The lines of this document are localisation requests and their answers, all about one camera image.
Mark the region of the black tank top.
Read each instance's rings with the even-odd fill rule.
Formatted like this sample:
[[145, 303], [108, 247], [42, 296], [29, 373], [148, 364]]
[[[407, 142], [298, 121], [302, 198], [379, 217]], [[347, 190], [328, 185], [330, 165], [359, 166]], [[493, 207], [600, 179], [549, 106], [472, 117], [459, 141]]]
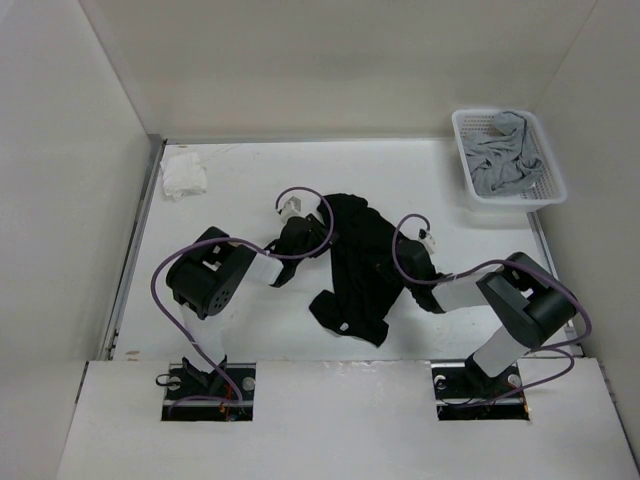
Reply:
[[324, 220], [334, 215], [333, 289], [321, 291], [309, 310], [333, 333], [379, 347], [388, 335], [385, 317], [408, 285], [391, 258], [395, 227], [364, 198], [337, 193], [326, 200], [318, 212]]

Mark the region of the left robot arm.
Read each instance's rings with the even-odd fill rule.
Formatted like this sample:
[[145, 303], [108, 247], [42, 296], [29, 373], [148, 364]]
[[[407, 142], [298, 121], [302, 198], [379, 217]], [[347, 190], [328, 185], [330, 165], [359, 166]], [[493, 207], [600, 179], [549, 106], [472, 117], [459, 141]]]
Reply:
[[200, 320], [221, 313], [245, 279], [284, 286], [304, 259], [327, 251], [336, 235], [332, 224], [309, 214], [287, 219], [264, 254], [228, 238], [223, 230], [209, 227], [196, 240], [200, 246], [181, 254], [166, 275], [173, 299]]

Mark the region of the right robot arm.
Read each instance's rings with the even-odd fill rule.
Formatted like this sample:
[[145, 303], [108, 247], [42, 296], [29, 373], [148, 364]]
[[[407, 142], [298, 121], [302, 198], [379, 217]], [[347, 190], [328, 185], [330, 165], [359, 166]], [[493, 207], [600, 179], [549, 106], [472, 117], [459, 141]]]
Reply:
[[578, 313], [575, 297], [522, 252], [451, 275], [438, 273], [426, 246], [416, 240], [395, 240], [392, 259], [422, 309], [444, 314], [488, 306], [500, 321], [465, 360], [464, 384], [475, 395], [489, 394], [509, 367], [542, 347]]

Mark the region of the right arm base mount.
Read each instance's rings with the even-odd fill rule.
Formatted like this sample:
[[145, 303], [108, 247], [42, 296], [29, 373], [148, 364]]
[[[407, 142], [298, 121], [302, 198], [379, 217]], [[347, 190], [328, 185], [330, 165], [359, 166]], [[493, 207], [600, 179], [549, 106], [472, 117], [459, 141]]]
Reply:
[[487, 377], [467, 362], [431, 365], [436, 413], [442, 421], [529, 420], [520, 370], [511, 365], [497, 377]]

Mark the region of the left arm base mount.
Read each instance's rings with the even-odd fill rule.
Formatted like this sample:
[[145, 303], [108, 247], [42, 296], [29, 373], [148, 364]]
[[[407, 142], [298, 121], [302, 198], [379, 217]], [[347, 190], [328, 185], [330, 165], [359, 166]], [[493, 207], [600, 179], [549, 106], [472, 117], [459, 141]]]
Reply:
[[161, 420], [166, 422], [249, 422], [253, 419], [256, 365], [227, 362], [201, 370], [186, 357], [155, 378], [163, 390]]

